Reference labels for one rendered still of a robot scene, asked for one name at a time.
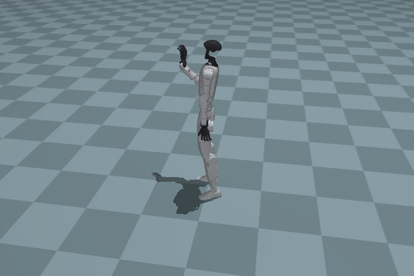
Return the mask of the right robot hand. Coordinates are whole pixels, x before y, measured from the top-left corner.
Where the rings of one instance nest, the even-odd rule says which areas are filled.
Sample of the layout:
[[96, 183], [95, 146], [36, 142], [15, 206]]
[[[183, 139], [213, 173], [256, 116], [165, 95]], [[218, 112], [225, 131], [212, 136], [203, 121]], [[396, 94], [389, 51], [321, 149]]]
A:
[[180, 58], [181, 58], [180, 63], [182, 63], [183, 67], [186, 67], [186, 63], [187, 63], [186, 62], [186, 56], [187, 56], [186, 47], [184, 45], [180, 45], [179, 48], [177, 48], [177, 49], [179, 49], [179, 51], [180, 51]]

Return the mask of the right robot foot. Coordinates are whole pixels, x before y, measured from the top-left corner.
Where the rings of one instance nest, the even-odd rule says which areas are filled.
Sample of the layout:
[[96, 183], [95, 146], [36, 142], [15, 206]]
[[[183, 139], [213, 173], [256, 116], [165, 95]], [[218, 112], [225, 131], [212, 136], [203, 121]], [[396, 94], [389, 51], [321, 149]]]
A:
[[[198, 176], [197, 179], [198, 180], [201, 180], [201, 181], [204, 181], [204, 182], [208, 182], [208, 179], [207, 179], [207, 176], [206, 175], [204, 175], [204, 176]], [[216, 180], [216, 183], [218, 183], [218, 180]]]

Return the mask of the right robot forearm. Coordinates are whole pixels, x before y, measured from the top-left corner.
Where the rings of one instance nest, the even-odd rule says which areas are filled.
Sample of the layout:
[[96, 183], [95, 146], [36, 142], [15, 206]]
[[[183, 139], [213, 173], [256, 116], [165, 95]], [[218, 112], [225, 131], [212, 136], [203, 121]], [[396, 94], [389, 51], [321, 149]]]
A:
[[198, 74], [194, 73], [187, 65], [186, 67], [182, 66], [182, 63], [179, 64], [179, 68], [185, 73], [191, 80], [195, 80]]

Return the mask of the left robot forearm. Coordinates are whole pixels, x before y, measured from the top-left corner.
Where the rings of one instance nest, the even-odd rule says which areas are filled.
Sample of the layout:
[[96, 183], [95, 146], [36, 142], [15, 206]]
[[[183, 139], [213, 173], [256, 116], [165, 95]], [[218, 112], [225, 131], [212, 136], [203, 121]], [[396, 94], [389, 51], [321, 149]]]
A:
[[200, 119], [201, 125], [206, 125], [206, 120], [208, 119], [208, 104], [205, 96], [199, 97], [199, 107], [200, 107]]

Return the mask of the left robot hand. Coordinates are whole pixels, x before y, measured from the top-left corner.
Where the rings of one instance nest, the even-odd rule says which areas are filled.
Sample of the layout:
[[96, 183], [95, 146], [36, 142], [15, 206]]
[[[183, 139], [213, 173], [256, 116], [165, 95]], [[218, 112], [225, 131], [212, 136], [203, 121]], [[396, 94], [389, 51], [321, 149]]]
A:
[[[209, 130], [208, 130], [208, 120], [206, 120], [206, 125], [201, 125], [201, 127], [202, 128], [200, 128], [200, 131], [199, 131], [199, 133], [198, 133], [198, 136], [201, 134], [201, 140], [203, 140], [202, 139], [202, 136], [203, 136], [203, 138], [204, 138], [204, 141], [209, 141], [209, 140], [212, 140], [211, 138], [210, 138], [210, 132], [209, 132]], [[205, 139], [205, 136], [206, 136], [206, 139]]]

